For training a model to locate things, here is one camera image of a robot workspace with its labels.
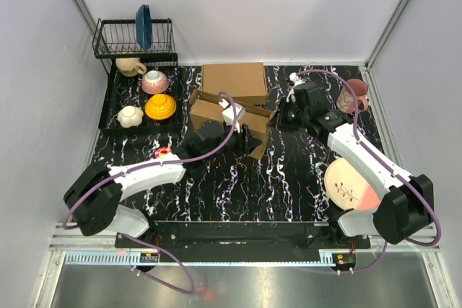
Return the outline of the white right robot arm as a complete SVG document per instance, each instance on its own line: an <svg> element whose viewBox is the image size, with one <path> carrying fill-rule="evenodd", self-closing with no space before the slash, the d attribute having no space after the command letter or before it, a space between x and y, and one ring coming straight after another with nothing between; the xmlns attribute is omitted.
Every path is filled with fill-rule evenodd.
<svg viewBox="0 0 462 308"><path fill-rule="evenodd" d="M434 221L432 181L410 174L372 146L348 115L330 108L315 82L296 84L278 101L268 125L284 132L305 129L345 159L377 194L378 207L348 208L334 218L327 231L334 247L345 247L359 235L380 236L396 245Z"/></svg>

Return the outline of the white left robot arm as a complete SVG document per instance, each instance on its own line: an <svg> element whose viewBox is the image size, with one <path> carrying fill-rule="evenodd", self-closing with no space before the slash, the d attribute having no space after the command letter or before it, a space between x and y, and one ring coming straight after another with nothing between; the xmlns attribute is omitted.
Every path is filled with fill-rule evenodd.
<svg viewBox="0 0 462 308"><path fill-rule="evenodd" d="M64 203L84 236L112 230L129 234L138 246L148 247L155 241L156 230L140 210L128 208L122 201L159 185L180 182L217 155L248 156L261 143L247 125L207 121L162 157L126 166L92 163L66 191Z"/></svg>

